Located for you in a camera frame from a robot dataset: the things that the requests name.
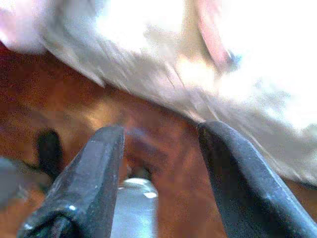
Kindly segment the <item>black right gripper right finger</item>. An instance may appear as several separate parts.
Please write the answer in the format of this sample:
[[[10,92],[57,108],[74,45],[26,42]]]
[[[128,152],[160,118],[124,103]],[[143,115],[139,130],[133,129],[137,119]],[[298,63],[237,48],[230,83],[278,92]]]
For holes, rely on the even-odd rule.
[[[220,121],[198,126],[228,238],[317,238],[317,223],[259,151]]]

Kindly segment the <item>silver robot right leg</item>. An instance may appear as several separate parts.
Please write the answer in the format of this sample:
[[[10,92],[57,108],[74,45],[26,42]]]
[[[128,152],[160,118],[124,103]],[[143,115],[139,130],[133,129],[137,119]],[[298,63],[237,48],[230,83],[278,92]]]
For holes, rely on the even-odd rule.
[[[22,164],[0,156],[0,207],[16,197],[25,185]]]

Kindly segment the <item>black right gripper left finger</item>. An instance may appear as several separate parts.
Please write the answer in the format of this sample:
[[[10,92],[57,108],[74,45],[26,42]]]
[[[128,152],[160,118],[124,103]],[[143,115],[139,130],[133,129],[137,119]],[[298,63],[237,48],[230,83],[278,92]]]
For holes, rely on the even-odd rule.
[[[123,152],[123,127],[98,129],[17,238],[110,238]]]

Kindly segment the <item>black robot right foot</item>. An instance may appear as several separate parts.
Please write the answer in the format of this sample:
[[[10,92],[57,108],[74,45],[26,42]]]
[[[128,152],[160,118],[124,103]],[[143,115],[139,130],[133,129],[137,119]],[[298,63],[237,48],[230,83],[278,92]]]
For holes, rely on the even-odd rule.
[[[62,144],[53,129],[42,130],[36,140],[39,168],[55,180],[61,173]]]

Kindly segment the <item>beige floral bedspread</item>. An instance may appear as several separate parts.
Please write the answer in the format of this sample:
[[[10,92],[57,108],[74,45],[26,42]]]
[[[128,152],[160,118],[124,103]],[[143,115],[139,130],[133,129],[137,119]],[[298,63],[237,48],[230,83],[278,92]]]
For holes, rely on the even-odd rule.
[[[0,42],[222,121],[317,187],[317,0],[0,0]]]

